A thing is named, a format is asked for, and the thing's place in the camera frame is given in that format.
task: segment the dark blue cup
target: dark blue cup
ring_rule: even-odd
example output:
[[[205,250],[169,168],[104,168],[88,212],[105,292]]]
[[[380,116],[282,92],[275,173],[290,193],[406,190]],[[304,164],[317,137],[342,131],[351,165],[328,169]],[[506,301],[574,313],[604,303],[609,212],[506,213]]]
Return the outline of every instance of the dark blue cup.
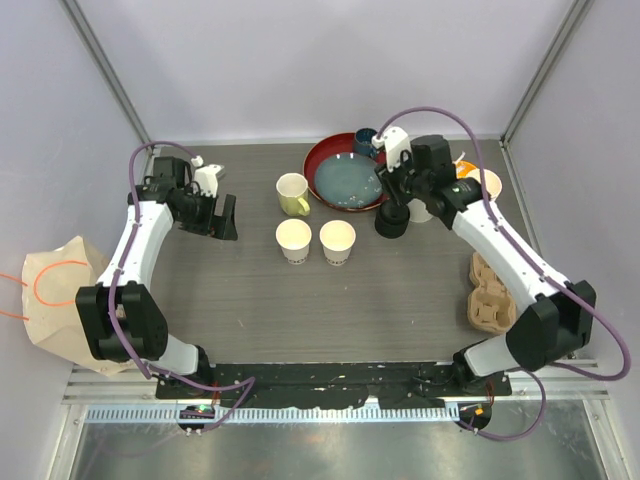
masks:
[[[371,141],[377,133],[373,128],[361,128],[358,130],[353,137],[353,151],[375,160],[378,156],[378,150]]]

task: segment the yellow cup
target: yellow cup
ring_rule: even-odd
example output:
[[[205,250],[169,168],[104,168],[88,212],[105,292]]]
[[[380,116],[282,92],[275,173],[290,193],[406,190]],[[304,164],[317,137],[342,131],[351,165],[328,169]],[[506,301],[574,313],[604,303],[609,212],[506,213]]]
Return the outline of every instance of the yellow cup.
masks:
[[[278,179],[276,190],[284,213],[292,217],[309,215],[309,182],[304,176],[286,173]]]

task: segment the glass panel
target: glass panel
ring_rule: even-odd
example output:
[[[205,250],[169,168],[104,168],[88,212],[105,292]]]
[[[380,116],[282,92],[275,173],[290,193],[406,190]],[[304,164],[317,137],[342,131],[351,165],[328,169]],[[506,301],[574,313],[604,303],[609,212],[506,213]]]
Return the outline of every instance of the glass panel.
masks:
[[[494,405],[489,430],[514,434],[534,401]],[[75,480],[604,479],[582,402],[549,402],[528,438],[493,442],[453,423],[229,425],[186,437],[170,424],[88,424]]]

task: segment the blue plate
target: blue plate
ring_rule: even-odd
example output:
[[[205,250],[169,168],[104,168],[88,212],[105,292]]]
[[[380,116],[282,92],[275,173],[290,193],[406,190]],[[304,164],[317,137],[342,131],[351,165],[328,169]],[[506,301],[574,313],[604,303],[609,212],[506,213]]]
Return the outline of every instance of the blue plate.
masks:
[[[375,166],[375,160],[357,153],[332,155],[316,170],[316,191],[337,207],[365,208],[382,194]]]

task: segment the red bowl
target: red bowl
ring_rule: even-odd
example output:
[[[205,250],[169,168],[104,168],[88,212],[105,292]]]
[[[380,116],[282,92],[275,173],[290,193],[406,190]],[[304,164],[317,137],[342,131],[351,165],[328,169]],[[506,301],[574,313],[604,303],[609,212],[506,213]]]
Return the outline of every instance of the red bowl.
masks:
[[[354,136],[355,132],[339,133],[337,135],[333,135],[331,137],[325,138],[324,140],[321,140],[311,150],[309,150],[307,158],[305,158],[304,164],[302,165],[302,174],[307,179],[307,182],[309,182],[309,190],[311,190],[312,195],[328,207],[335,208],[336,210],[340,210],[341,212],[366,212],[368,210],[373,210],[374,208],[379,207],[386,198],[384,195],[380,195],[380,197],[375,202],[367,205],[366,207],[344,208],[329,203],[320,195],[318,195],[315,185],[315,176],[318,167],[322,162],[333,155],[337,155],[338,153],[353,152]],[[378,157],[376,158],[376,162],[384,163],[386,161],[387,157],[385,153],[380,152],[380,154],[378,154]]]

